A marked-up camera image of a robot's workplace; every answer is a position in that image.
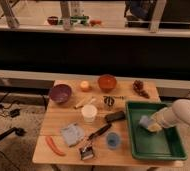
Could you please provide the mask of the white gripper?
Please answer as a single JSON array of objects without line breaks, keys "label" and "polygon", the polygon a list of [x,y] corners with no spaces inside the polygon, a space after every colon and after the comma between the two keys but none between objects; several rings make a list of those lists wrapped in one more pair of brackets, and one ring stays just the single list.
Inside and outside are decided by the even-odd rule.
[{"label": "white gripper", "polygon": [[174,127],[174,124],[169,121],[166,118],[166,115],[171,113],[171,109],[169,107],[164,107],[160,110],[158,110],[157,112],[155,112],[151,118],[156,122],[156,123],[152,123],[150,124],[147,129],[150,132],[159,132],[162,130],[163,128],[170,128],[170,127]]}]

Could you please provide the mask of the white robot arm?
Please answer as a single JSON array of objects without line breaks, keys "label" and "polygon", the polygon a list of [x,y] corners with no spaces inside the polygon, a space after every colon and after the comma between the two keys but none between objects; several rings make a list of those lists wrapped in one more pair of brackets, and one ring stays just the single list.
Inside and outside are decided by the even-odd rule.
[{"label": "white robot arm", "polygon": [[175,127],[178,123],[190,126],[190,100],[178,99],[169,107],[164,107],[150,117],[151,123],[147,129],[150,132],[158,132],[163,128]]}]

